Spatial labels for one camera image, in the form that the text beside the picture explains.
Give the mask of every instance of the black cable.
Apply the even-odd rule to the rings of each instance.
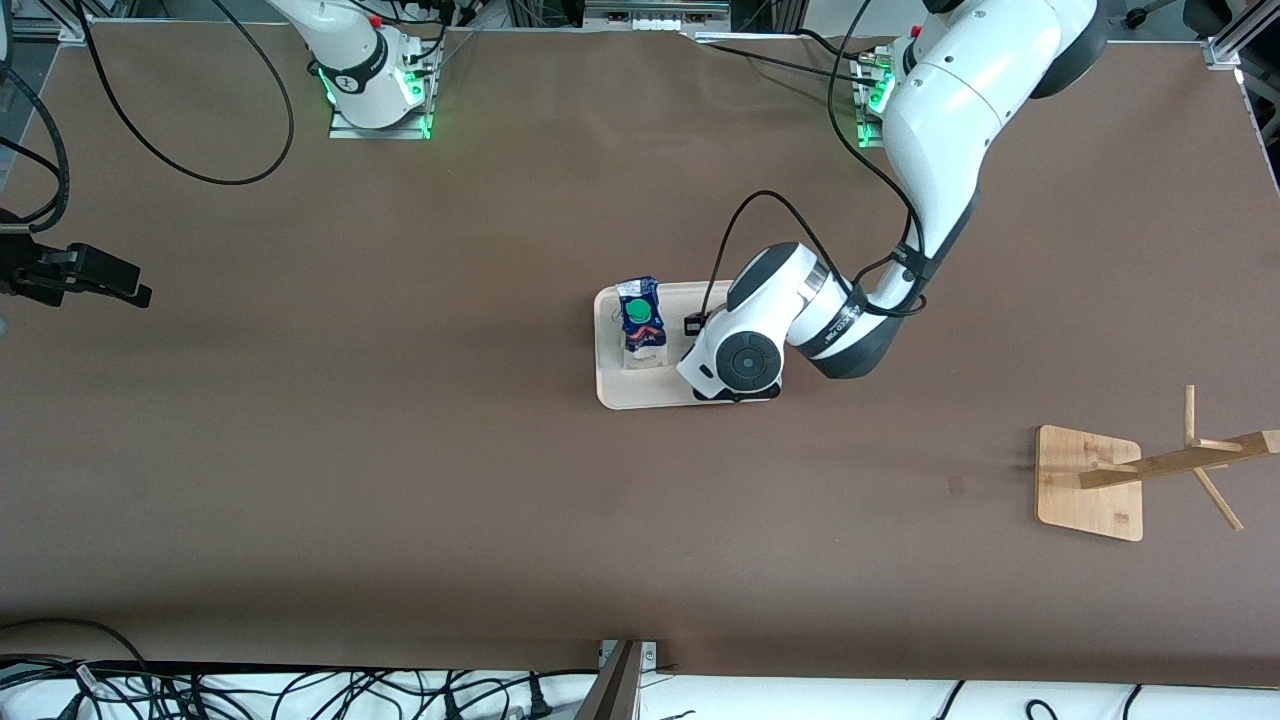
[[[250,710],[247,707],[244,707],[243,705],[241,705],[239,701],[237,701],[234,697],[230,697],[230,693],[227,693],[221,688],[209,688],[209,687],[205,687],[205,684],[201,682],[201,676],[200,675],[195,675],[193,674],[191,676],[191,684],[192,684],[192,688],[196,691],[196,697],[200,698],[201,703],[204,703],[204,694],[205,693],[210,693],[214,697],[216,697],[218,700],[220,700],[220,701],[225,702],[227,705],[229,705],[229,706],[234,707],[236,710],[238,710],[241,712],[241,715],[244,716],[246,720],[253,720],[253,714],[250,712]]]
[[[543,679],[543,678],[557,678],[557,676],[561,676],[561,675],[599,675],[599,671],[598,670],[552,670],[550,673],[538,673],[538,678],[539,679]],[[486,697],[489,697],[492,694],[497,694],[497,693],[500,693],[500,692],[507,692],[509,688],[513,688],[513,687],[516,687],[516,685],[518,685],[521,683],[527,683],[527,682],[529,682],[529,678],[516,678],[515,680],[507,680],[506,683],[503,683],[502,680],[493,680],[493,679],[489,679],[489,680],[477,680],[476,684],[498,683],[498,687],[495,689],[492,689],[492,691],[486,692],[486,693],[480,693],[476,697],[471,698],[470,701],[462,703],[461,706],[458,706],[458,712],[456,715],[452,715],[452,716],[451,715],[445,715],[444,720],[458,720],[460,717],[462,717],[462,712],[466,708],[471,707],[472,705],[483,701],[484,698],[486,698]]]
[[[22,626],[22,625],[47,624],[47,623],[70,623],[70,624],[77,624],[77,625],[78,624],[97,625],[96,623],[92,623],[90,620],[67,620],[67,619],[60,619],[60,618],[41,618],[41,619],[23,620],[20,623],[10,623],[8,625],[3,625],[3,626],[0,626],[0,632],[8,630],[8,629],[12,629],[12,628],[18,628],[18,626]],[[113,634],[113,637],[118,635],[118,633],[115,633],[115,630],[111,630],[110,628],[106,628],[106,630],[110,634]],[[119,635],[118,639],[123,639],[123,635]],[[44,665],[44,666],[47,666],[47,667],[56,667],[59,670],[59,673],[58,673],[59,676],[67,675],[67,676],[70,676],[76,682],[76,687],[78,688],[79,692],[77,692],[77,694],[72,698],[72,702],[69,702],[67,705],[67,707],[61,711],[61,714],[59,714],[58,720],[64,720],[64,717],[68,714],[76,714],[76,712],[78,712],[79,702],[82,700],[84,700],[84,698],[88,698],[88,701],[93,705],[93,712],[95,712],[95,715],[97,715],[97,720],[104,720],[102,719],[102,705],[100,702],[104,698],[100,698],[100,697],[95,696],[92,688],[88,684],[84,683],[84,680],[79,676],[78,673],[76,673],[76,661],[74,660],[59,660],[58,659],[59,656],[51,656],[51,655],[28,655],[28,656],[10,656],[10,657],[18,657],[18,659],[20,659],[22,662],[27,662],[27,664],[31,664],[31,665]],[[119,688],[114,688],[113,687],[113,689],[116,691],[116,692],[119,692]],[[136,707],[131,706],[131,710],[133,710],[134,716],[137,716],[137,717],[142,716],[142,714],[138,712]]]
[[[801,65],[799,63],[791,63],[787,60],[780,60],[777,58],[769,58],[768,55],[756,55],[755,53],[748,53],[746,50],[739,50],[737,47],[726,47],[723,45],[714,45],[710,42],[708,42],[707,46],[719,50],[721,53],[732,53],[733,55],[741,55],[744,58],[751,58],[764,63],[772,63],[774,65],[781,65],[783,68],[791,68],[792,70],[813,73],[815,76],[822,76],[822,77],[827,77],[831,74],[827,70],[819,70],[818,68],[810,68],[809,65]],[[858,85],[865,85],[867,87],[872,87],[876,85],[876,81],[869,77],[842,76],[840,73],[836,73],[836,79],[847,79],[849,82],[856,82]]]
[[[298,687],[291,689],[289,692],[297,692],[297,691],[303,691],[303,689],[307,689],[307,688],[314,688],[314,687],[316,687],[316,685],[319,685],[321,683],[328,683],[329,680],[332,680],[332,679],[334,679],[337,676],[338,676],[338,673],[333,673],[328,678],[320,678],[319,680],[315,680],[312,683],[307,683],[305,685],[298,685]],[[275,696],[280,694],[280,693],[273,693],[271,691],[259,691],[259,689],[253,689],[253,688],[215,688],[215,687],[210,687],[210,685],[201,685],[201,687],[206,692],[212,692],[215,694],[260,694],[260,696],[266,696],[266,697],[275,697]]]
[[[840,58],[844,58],[845,60],[856,60],[858,59],[859,53],[842,53],[838,49],[836,49],[836,46],[832,45],[831,41],[828,41],[826,37],[818,35],[817,32],[814,32],[814,31],[812,31],[812,29],[809,29],[806,27],[803,27],[803,28],[795,31],[792,35],[799,35],[799,36],[803,36],[803,37],[808,37],[809,40],[815,40],[815,41],[818,41],[818,45],[822,45],[823,50],[826,50],[827,53],[831,53],[832,55],[838,55]]]
[[[338,714],[334,715],[334,720],[346,720],[347,719],[347,712],[351,711],[351,706],[356,702],[356,698],[358,698],[364,693],[369,693],[369,694],[372,694],[372,696],[383,697],[384,700],[388,700],[389,702],[394,703],[396,707],[397,707],[397,710],[399,710],[399,712],[401,712],[401,720],[404,720],[404,712],[403,712],[403,710],[401,710],[399,703],[397,703],[394,700],[387,698],[385,696],[379,696],[372,689],[374,684],[379,679],[385,678],[387,675],[390,675],[390,674],[392,674],[390,670],[379,670],[378,673],[365,673],[365,682],[364,682],[364,684],[361,684],[358,689],[353,689],[351,692],[351,694],[348,696],[348,698],[343,702],[342,710],[339,710]]]
[[[371,696],[374,696],[374,697],[376,697],[379,700],[384,700],[384,701],[392,703],[392,706],[396,707],[396,717],[397,717],[397,720],[404,720],[404,708],[401,707],[401,703],[398,701],[396,701],[394,698],[387,697],[383,693],[380,693],[380,692],[378,692],[378,691],[375,691],[372,688],[366,688],[365,692],[367,692],[369,694],[371,694]]]
[[[379,678],[378,682],[376,682],[376,684],[385,685],[385,687],[388,687],[388,688],[390,688],[390,689],[393,689],[393,691],[396,691],[398,693],[407,694],[407,696],[411,696],[411,697],[419,697],[419,698],[430,697],[431,693],[435,692],[435,691],[426,689],[426,685],[422,684],[422,674],[421,673],[413,673],[413,678],[417,679],[417,689],[416,691],[413,688],[406,688],[404,685],[401,685],[398,683],[393,683],[388,678]]]
[[[99,687],[106,687],[113,693],[115,693],[115,697],[119,698],[119,700],[110,700],[110,698],[105,698],[105,697],[97,697],[97,693],[92,692],[93,688],[86,688],[86,692],[91,697],[95,697],[95,698],[97,698],[101,702],[115,703],[115,705],[125,705],[125,706],[128,706],[129,711],[133,712],[133,717],[136,720],[142,720],[142,712],[138,712],[137,706],[133,705],[134,702],[137,702],[137,700],[141,700],[141,698],[131,698],[131,697],[125,696],[124,691],[122,691],[120,688],[115,687],[113,683],[99,683],[97,685]]]
[[[343,694],[349,694],[351,691],[352,691],[352,688],[356,685],[356,683],[357,683],[356,680],[352,680],[346,687],[343,687],[340,691],[338,691],[337,694],[334,694],[328,701],[325,701],[325,703],[321,705],[319,710],[316,710],[315,712],[311,714],[311,720],[320,720],[320,716],[324,714],[324,711],[329,710],[329,706],[332,706],[333,703],[338,702],[338,700],[342,698]],[[342,706],[338,706],[338,712],[342,712]],[[334,715],[334,720],[337,720],[337,717],[338,716],[335,714]]]
[[[448,29],[448,26],[445,26],[444,23],[440,23],[440,35],[435,36],[435,42],[431,44],[431,49],[430,50],[422,50],[417,55],[410,55],[408,61],[410,63],[416,63],[416,61],[419,61],[419,60],[421,60],[424,58],[429,58],[431,55],[431,53],[435,53],[436,50],[439,50],[440,49],[440,44],[444,42],[444,31],[445,29]]]
[[[31,225],[29,228],[32,233],[44,232],[58,224],[58,220],[63,219],[63,214],[67,213],[67,202],[70,200],[70,165],[67,161],[67,146],[63,143],[63,135],[58,132],[58,124],[54,123],[54,115],[50,114],[49,108],[46,108],[44,101],[40,100],[40,95],[32,90],[29,85],[27,85],[27,81],[22,79],[22,77],[18,76],[12,67],[9,67],[9,63],[0,63],[0,74],[4,74],[4,77],[18,88],[18,92],[22,92],[27,101],[31,102],[32,109],[36,110],[41,122],[45,123],[45,129],[49,131],[49,140],[54,145],[54,158],[58,161],[55,173],[58,176],[58,191],[54,195],[54,206],[50,209],[51,214],[49,214],[47,218]],[[36,217],[38,218],[44,214],[45,213],[37,211]]]
[[[41,154],[38,154],[38,152],[36,152],[33,150],[26,149],[22,145],[18,145],[17,142],[9,140],[8,137],[0,137],[0,146],[8,147],[9,150],[13,150],[18,155],[22,155],[23,158],[27,158],[29,160],[35,160],[36,163],[40,164],[40,167],[45,168],[50,173],[54,173],[54,178],[60,177],[59,173],[58,173],[58,165],[50,163],[49,159],[46,159],[44,155],[41,155]],[[55,205],[58,205],[58,191],[54,191],[54,196],[50,197],[49,201],[45,202],[40,208],[40,210],[36,210],[35,213],[32,213],[29,215],[24,215],[22,218],[18,218],[18,222],[22,223],[22,224],[24,224],[24,225],[29,225],[31,223],[38,220],[40,218],[44,218],[50,211],[52,211],[52,209],[54,209]]]
[[[1050,720],[1057,720],[1057,712],[1053,712],[1053,708],[1050,707],[1048,703],[1044,702],[1043,700],[1027,701],[1027,705],[1023,707],[1023,712],[1027,714],[1027,720],[1036,720],[1036,715],[1032,714],[1032,710],[1037,707],[1043,707],[1046,711],[1048,711]]]
[[[428,711],[428,710],[429,710],[429,708],[431,707],[431,703],[433,703],[433,702],[435,702],[435,698],[440,697],[440,696],[442,696],[442,694],[444,694],[444,693],[451,693],[451,692],[453,692],[453,689],[452,689],[452,687],[451,687],[451,685],[452,685],[452,683],[457,682],[457,679],[458,679],[458,678],[462,678],[462,676],[463,676],[463,675],[466,675],[466,674],[467,674],[467,671],[466,671],[466,670],[463,670],[462,673],[460,673],[460,674],[458,674],[458,676],[457,676],[457,678],[454,678],[454,676],[453,676],[453,671],[449,671],[449,673],[448,673],[448,674],[447,674],[447,675],[444,676],[444,684],[443,684],[443,685],[440,685],[440,688],[439,688],[439,689],[436,689],[436,691],[430,691],[430,697],[429,697],[429,698],[426,698],[426,700],[425,700],[425,702],[422,702],[422,705],[421,705],[421,706],[420,706],[420,707],[417,708],[417,712],[415,712],[415,714],[413,714],[413,717],[411,717],[410,720],[421,720],[421,717],[422,717],[424,715],[426,715],[426,711]]]
[[[870,5],[870,0],[863,0],[861,6],[858,8],[858,13],[854,15],[854,20],[851,23],[849,23],[849,31],[845,32],[845,37],[844,37],[844,40],[841,40],[840,47],[836,49],[836,53],[835,53],[836,61],[832,64],[832,67],[831,67],[831,76],[827,79],[827,118],[831,120],[831,127],[832,127],[832,129],[836,131],[836,137],[840,138],[840,143],[845,146],[845,150],[847,150],[850,155],[852,155],[859,163],[863,164],[863,167],[865,167],[876,177],[878,177],[884,184],[887,184],[888,188],[892,190],[895,195],[897,195],[899,200],[901,200],[902,205],[906,208],[908,220],[906,220],[906,225],[902,228],[902,238],[899,242],[900,243],[901,242],[906,242],[906,238],[910,236],[911,225],[914,224],[915,225],[916,243],[920,245],[919,250],[923,252],[923,250],[924,250],[924,247],[923,247],[923,245],[924,245],[924,229],[920,225],[920,215],[915,210],[915,204],[913,204],[911,199],[908,197],[905,192],[902,192],[902,188],[899,187],[899,184],[896,182],[893,182],[893,178],[888,177],[884,173],[884,170],[882,170],[878,167],[876,167],[874,163],[872,163],[870,160],[868,160],[865,155],[863,155],[861,152],[859,152],[858,149],[854,147],[852,143],[849,142],[849,138],[845,137],[845,131],[840,127],[840,120],[836,118],[836,100],[835,100],[835,97],[836,97],[836,81],[840,79],[838,77],[836,77],[836,74],[840,72],[840,63],[845,59],[845,49],[849,47],[849,41],[854,36],[854,29],[858,28],[858,23],[859,23],[859,20],[863,19],[863,14],[867,13],[867,8],[869,5]],[[864,268],[863,272],[859,272],[859,275],[865,274],[865,270],[868,268]],[[879,307],[877,305],[873,305],[873,304],[868,302],[865,310],[867,310],[867,313],[870,313],[872,315],[884,315],[884,316],[888,316],[888,318],[906,318],[906,316],[910,316],[910,315],[915,315],[920,310],[924,310],[924,304],[928,302],[927,300],[924,300],[924,296],[920,293],[920,290],[922,290],[920,288],[920,278],[916,277],[915,281],[914,281],[914,283],[913,283],[911,290],[908,292],[908,295],[902,300],[902,302],[900,302],[896,307]],[[919,306],[911,309],[911,305],[915,304],[916,299],[920,299],[923,302]]]
[[[104,625],[102,623],[96,623],[93,620],[81,620],[78,618],[32,618],[29,620],[18,620],[17,623],[9,623],[8,625],[0,625],[0,633],[5,630],[13,630],[15,628],[24,628],[28,625],[72,625],[76,628],[91,628],[101,633],[106,633],[115,642],[118,642],[124,650],[133,657],[133,661],[138,664],[138,667],[147,670],[147,661],[138,652],[138,648],[129,642],[123,634],[115,628]]]
[[[556,710],[543,694],[543,684],[535,673],[529,674],[529,720],[543,720]]]
[[[1124,712],[1120,715],[1121,720],[1129,720],[1129,708],[1133,707],[1133,701],[1138,697],[1138,693],[1140,692],[1142,692],[1142,683],[1138,683],[1137,685],[1133,687],[1132,691],[1129,691],[1129,697],[1124,698]]]
[[[141,142],[143,147],[146,147],[152,155],[160,159],[160,161],[163,161],[164,164],[169,165],[170,168],[178,170],[179,173],[189,178],[204,181],[211,184],[224,184],[224,186],[241,186],[241,184],[255,183],[274,173],[276,168],[279,168],[284,163],[284,158],[288,156],[289,149],[293,147],[293,133],[294,133],[293,102],[289,100],[289,91],[285,90],[284,81],[280,79],[280,73],[275,69],[275,65],[271,63],[271,59],[266,56],[266,53],[257,44],[257,41],[253,40],[253,36],[250,35],[247,29],[244,29],[244,26],[241,24],[238,19],[236,19],[236,15],[233,15],[230,10],[227,9],[227,5],[223,5],[221,0],[210,0],[210,3],[216,5],[218,9],[221,10],[224,15],[227,15],[227,19],[230,20],[233,26],[236,26],[236,29],[238,29],[239,33],[244,37],[244,40],[250,44],[250,46],[253,47],[253,51],[257,53],[257,56],[262,59],[262,63],[266,65],[266,69],[270,70],[271,77],[275,79],[276,87],[280,88],[280,100],[284,101],[284,111],[288,115],[288,123],[289,123],[288,135],[284,138],[284,147],[280,149],[280,154],[275,158],[274,161],[271,161],[271,164],[265,170],[247,178],[224,179],[224,178],[215,178],[212,176],[206,176],[204,173],[197,173],[189,168],[180,165],[178,161],[161,152],[159,147],[152,145],[151,141],[147,140],[145,135],[142,135],[142,131],[140,131],[137,126],[133,124],[133,120],[129,119],[129,115],[124,111],[124,108],[120,106],[120,101],[115,97],[115,90],[111,88],[111,81],[108,79],[106,70],[102,69],[102,58],[97,53],[97,44],[93,41],[93,32],[92,29],[90,29],[88,17],[84,13],[84,0],[73,0],[73,1],[76,4],[76,14],[81,20],[81,27],[84,28],[84,45],[88,46],[90,58],[93,60],[93,72],[97,73],[97,79],[99,83],[102,86],[102,92],[106,94],[106,99],[111,102],[111,108],[115,110],[116,117],[120,118],[120,122],[124,123],[124,127],[129,129],[133,137],[137,138],[137,141]]]
[[[458,710],[458,701],[457,697],[454,697],[453,694],[453,670],[449,670],[448,673],[444,674],[444,687],[442,688],[442,691],[444,692],[444,716],[448,717],[453,715],[461,717],[462,711]],[[498,717],[506,719],[506,716],[507,714],[503,712]]]
[[[721,260],[724,259],[724,247],[728,246],[728,236],[733,233],[733,225],[737,224],[737,218],[742,214],[744,210],[746,210],[746,206],[750,205],[756,197],[772,197],[778,202],[781,202],[791,213],[791,217],[795,218],[797,223],[800,223],[800,227],[804,229],[805,234],[809,236],[809,241],[813,242],[814,247],[818,249],[818,252],[822,255],[823,263],[827,264],[827,268],[831,270],[831,274],[836,278],[836,282],[840,283],[840,288],[845,291],[846,296],[852,296],[852,291],[846,283],[845,277],[840,274],[840,270],[836,268],[835,260],[832,260],[831,255],[827,254],[827,249],[823,247],[822,241],[818,240],[818,234],[813,232],[812,227],[809,227],[809,222],[804,219],[804,215],[800,214],[800,210],[796,210],[796,206],[792,205],[790,200],[782,197],[781,195],[778,195],[772,190],[756,190],[755,192],[749,195],[746,200],[742,201],[741,205],[737,206],[737,210],[733,211],[733,217],[730,218],[728,220],[728,227],[724,228],[724,237],[721,238],[721,249],[719,251],[716,252],[716,264],[712,265],[712,279],[707,281],[707,292],[703,295],[701,316],[703,318],[707,316],[707,304],[710,301],[712,297],[712,286],[716,284],[716,275],[719,273]]]
[[[298,689],[294,685],[297,685],[298,683],[301,683],[302,680],[305,680],[307,678],[319,675],[321,673],[330,673],[330,675],[328,678],[325,678],[325,680],[328,682],[328,680],[332,680],[332,679],[337,678],[340,674],[340,670],[338,670],[338,671],[334,671],[334,670],[311,670],[308,673],[302,673],[297,678],[293,678],[292,680],[289,680],[288,683],[285,683],[284,688],[280,689],[280,694],[276,696],[275,703],[271,705],[271,717],[270,717],[270,720],[276,720],[279,717],[279,715],[280,715],[280,705],[284,703],[284,696],[289,694],[294,689]]]
[[[360,8],[361,10],[369,13],[370,15],[374,15],[374,17],[376,17],[379,19],[387,20],[389,24],[406,24],[406,26],[433,26],[434,24],[434,26],[444,27],[444,20],[439,20],[436,18],[431,18],[429,20],[406,20],[404,18],[399,17],[398,12],[397,12],[396,17],[384,15],[384,14],[379,13],[378,10],[370,8],[369,5],[365,5],[364,3],[360,3],[358,0],[348,0],[348,1],[352,5]],[[390,5],[392,5],[393,12],[396,12],[394,10],[396,3],[393,1]]]
[[[951,688],[951,693],[947,694],[947,701],[942,705],[942,712],[938,712],[938,716],[934,717],[933,720],[947,720],[947,714],[951,712],[951,705],[956,701],[956,696],[960,694],[960,688],[963,687],[964,687],[964,680],[956,682],[955,687]]]
[[[38,680],[52,680],[55,678],[61,678],[64,675],[65,673],[63,673],[61,670],[58,671],[51,671],[49,669],[24,670],[22,673],[9,675],[8,678],[4,679],[4,682],[0,682],[0,692],[17,688],[18,685],[24,685],[27,683],[36,683]]]

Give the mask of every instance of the gray metal post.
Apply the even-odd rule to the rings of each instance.
[[[1221,33],[1204,41],[1204,61],[1213,69],[1238,67],[1240,50],[1276,18],[1280,18],[1280,0],[1262,0],[1249,5]]]
[[[632,720],[644,652],[640,641],[621,641],[596,675],[573,720]]]

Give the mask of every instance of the wooden stand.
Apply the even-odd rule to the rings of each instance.
[[[1280,452],[1280,430],[1228,441],[1196,437],[1196,386],[1187,386],[1181,450],[1142,456],[1138,443],[1043,425],[1036,436],[1036,518],[1117,539],[1142,539],[1142,483],[1194,473],[1231,529],[1244,525],[1206,470]]]

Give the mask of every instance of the white robotic arm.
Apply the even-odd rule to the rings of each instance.
[[[680,361],[699,398],[776,396],[783,338],[829,378],[869,373],[964,229],[987,147],[1023,102],[1070,85],[1106,42],[1097,0],[925,5],[919,37],[895,45],[900,79],[882,113],[884,151],[915,208],[906,240],[870,293],[847,281],[846,293],[801,245],[756,255]]]
[[[338,111],[384,128],[426,100],[422,41],[344,0],[268,0],[302,35]]]

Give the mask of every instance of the brown table surface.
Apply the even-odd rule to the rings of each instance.
[[[280,104],[229,27],[96,32],[159,146],[273,156]],[[749,192],[846,273],[892,246],[902,209],[823,81],[666,33],[484,35],[431,141],[330,141],[298,36],[255,35],[298,119],[251,187],[147,155],[84,51],[54,67],[73,195],[42,240],[140,264],[155,304],[0,305],[4,616],[108,620],[155,659],[556,667],[639,635],[687,673],[1280,676],[1280,464],[1216,473],[1243,533],[1190,477],[1147,489],[1140,543],[1033,518],[1037,425],[1171,450],[1194,382],[1203,434],[1280,427],[1280,204],[1196,46],[1112,46],[1023,110],[869,378],[792,355],[773,402],[616,413],[591,297],[705,278]],[[20,161],[5,205],[51,184]],[[727,266],[800,238],[762,204]]]

